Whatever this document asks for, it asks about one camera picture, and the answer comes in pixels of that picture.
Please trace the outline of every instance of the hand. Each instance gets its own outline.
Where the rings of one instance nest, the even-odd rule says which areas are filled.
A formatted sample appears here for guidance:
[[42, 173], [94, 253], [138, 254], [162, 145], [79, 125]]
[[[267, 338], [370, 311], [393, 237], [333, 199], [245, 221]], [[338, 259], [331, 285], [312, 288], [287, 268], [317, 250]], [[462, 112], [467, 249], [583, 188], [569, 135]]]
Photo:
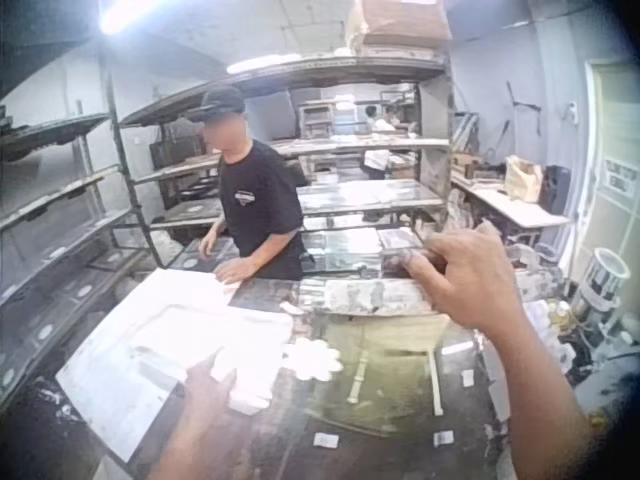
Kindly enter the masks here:
[[200, 256], [203, 259], [206, 259], [211, 255], [211, 249], [213, 245], [216, 243], [218, 239], [218, 232], [216, 232], [215, 228], [212, 228], [209, 233], [205, 235], [205, 237], [200, 241], [200, 246], [198, 249], [200, 250]]
[[235, 371], [222, 382], [211, 376], [218, 352], [187, 371], [184, 382], [185, 400], [182, 420], [193, 434], [203, 434], [211, 427], [227, 405], [235, 383]]
[[435, 234], [427, 248], [446, 260], [445, 275], [415, 251], [406, 255], [405, 268], [456, 323], [491, 338], [525, 318], [513, 267], [493, 225]]
[[231, 284], [252, 277], [257, 271], [256, 262], [251, 257], [244, 257], [224, 262], [213, 273], [222, 283]]

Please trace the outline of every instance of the paint can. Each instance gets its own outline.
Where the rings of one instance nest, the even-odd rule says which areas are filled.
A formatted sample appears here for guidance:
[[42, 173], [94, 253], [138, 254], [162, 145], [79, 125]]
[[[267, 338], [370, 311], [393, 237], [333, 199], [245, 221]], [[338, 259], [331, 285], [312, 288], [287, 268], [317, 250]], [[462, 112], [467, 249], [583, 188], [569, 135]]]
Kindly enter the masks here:
[[596, 248], [571, 302], [578, 323], [597, 330], [606, 324], [618, 307], [622, 286], [630, 277], [629, 267], [618, 255], [606, 248]]

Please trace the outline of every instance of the paper scrap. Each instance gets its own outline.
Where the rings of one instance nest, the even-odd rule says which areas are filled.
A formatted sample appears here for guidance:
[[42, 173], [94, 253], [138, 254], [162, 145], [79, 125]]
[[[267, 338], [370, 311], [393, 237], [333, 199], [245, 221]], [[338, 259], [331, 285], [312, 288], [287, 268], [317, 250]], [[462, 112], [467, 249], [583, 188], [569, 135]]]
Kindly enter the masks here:
[[449, 445], [450, 443], [453, 443], [453, 430], [445, 430], [443, 432], [436, 432], [433, 434], [434, 447]]
[[473, 385], [474, 385], [473, 370], [463, 370], [462, 371], [462, 386], [467, 388], [467, 387], [473, 387]]
[[330, 433], [316, 433], [313, 437], [313, 446], [335, 449], [338, 448], [338, 440], [340, 440], [338, 435], [331, 435]]

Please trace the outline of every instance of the cardboard box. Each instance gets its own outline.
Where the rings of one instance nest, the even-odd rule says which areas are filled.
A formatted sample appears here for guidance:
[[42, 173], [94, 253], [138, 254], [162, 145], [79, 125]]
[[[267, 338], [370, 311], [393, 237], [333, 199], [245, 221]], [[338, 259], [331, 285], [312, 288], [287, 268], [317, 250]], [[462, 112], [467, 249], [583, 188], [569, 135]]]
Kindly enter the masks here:
[[349, 14], [347, 45], [433, 48], [451, 40], [442, 0], [355, 0]]

